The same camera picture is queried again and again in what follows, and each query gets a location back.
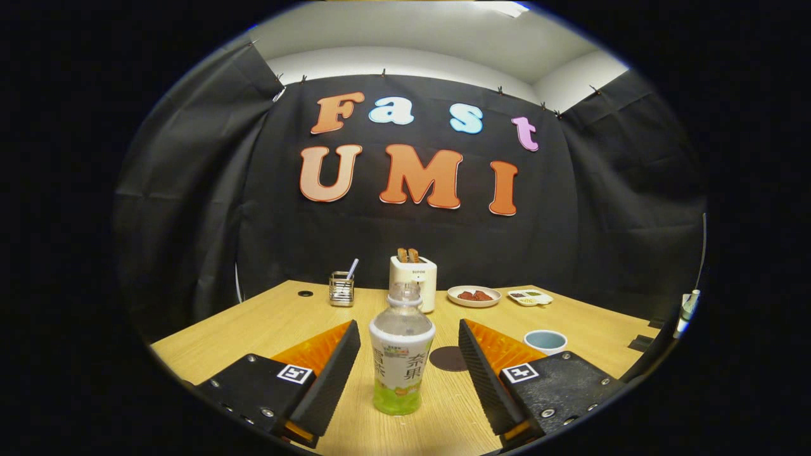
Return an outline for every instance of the bottle label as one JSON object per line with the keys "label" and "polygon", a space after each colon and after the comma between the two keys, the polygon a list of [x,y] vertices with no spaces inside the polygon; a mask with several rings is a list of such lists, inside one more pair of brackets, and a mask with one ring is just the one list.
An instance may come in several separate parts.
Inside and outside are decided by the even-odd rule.
{"label": "bottle label", "polygon": [[397,396],[416,393],[428,364],[436,327],[416,336],[396,336],[369,325],[375,382]]}

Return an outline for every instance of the metal utensil holder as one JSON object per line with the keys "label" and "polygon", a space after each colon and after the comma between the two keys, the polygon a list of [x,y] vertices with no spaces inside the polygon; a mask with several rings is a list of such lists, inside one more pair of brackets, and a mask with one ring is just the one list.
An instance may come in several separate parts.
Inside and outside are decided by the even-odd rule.
{"label": "metal utensil holder", "polygon": [[329,275],[329,303],[344,308],[354,303],[354,279],[347,279],[349,272],[336,271]]}

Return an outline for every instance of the ceiling light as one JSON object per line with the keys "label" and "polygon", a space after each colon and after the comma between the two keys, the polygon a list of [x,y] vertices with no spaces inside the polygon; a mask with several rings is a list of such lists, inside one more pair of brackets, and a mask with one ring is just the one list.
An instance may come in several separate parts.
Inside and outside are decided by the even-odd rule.
{"label": "ceiling light", "polygon": [[498,11],[499,13],[504,13],[513,18],[529,10],[529,8],[518,2],[476,2],[474,5],[479,5],[488,10]]}

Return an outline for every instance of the wall letter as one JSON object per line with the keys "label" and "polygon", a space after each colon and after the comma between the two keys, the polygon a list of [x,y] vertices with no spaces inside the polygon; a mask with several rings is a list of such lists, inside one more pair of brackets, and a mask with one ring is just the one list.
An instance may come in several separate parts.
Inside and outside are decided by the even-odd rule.
{"label": "wall letter", "polygon": [[354,159],[363,148],[356,144],[347,144],[335,149],[335,153],[341,156],[338,165],[338,179],[331,187],[321,185],[321,163],[329,153],[325,147],[309,147],[302,151],[302,174],[298,181],[298,187],[302,194],[309,200],[328,203],[344,197],[352,185],[352,174],[354,172]]}
{"label": "wall letter", "polygon": [[518,168],[506,161],[491,161],[490,167],[496,172],[496,190],[493,202],[490,203],[490,212],[495,215],[515,215],[513,178],[518,174]]}
{"label": "wall letter", "polygon": [[451,119],[451,128],[456,131],[475,135],[482,130],[482,121],[479,119],[484,118],[484,114],[476,106],[457,103],[451,106],[451,115],[454,117]]}
{"label": "wall letter", "polygon": [[349,118],[354,108],[352,102],[360,103],[363,99],[363,92],[321,98],[318,100],[318,104],[321,106],[321,111],[318,113],[318,123],[310,130],[310,133],[318,135],[327,131],[341,130],[344,123],[338,120],[338,115]]}
{"label": "wall letter", "polygon": [[535,126],[530,123],[526,117],[516,117],[513,119],[513,125],[518,127],[518,140],[521,145],[530,152],[538,150],[538,143],[532,140],[530,133],[535,133]]}
{"label": "wall letter", "polygon": [[388,186],[380,193],[384,203],[403,204],[408,197],[402,191],[403,181],[408,185],[411,199],[419,204],[428,188],[434,190],[428,196],[428,205],[442,209],[458,209],[461,202],[456,196],[457,167],[462,156],[453,150],[440,150],[423,168],[413,147],[406,144],[391,144],[386,153],[392,158],[388,172]]}
{"label": "wall letter", "polygon": [[375,106],[379,106],[379,108],[369,111],[369,118],[372,122],[394,122],[397,125],[406,125],[414,121],[414,116],[411,115],[411,101],[408,98],[380,98],[375,101]]}

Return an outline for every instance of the pink letter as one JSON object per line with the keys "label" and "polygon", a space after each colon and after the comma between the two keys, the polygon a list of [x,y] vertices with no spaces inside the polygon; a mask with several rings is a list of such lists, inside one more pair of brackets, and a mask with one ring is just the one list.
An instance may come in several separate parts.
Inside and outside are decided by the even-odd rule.
{"label": "pink letter", "polygon": [[526,117],[516,117],[513,119],[513,125],[518,127],[518,140],[521,145],[530,152],[538,150],[538,143],[532,140],[530,133],[535,133],[535,126],[530,124]]}

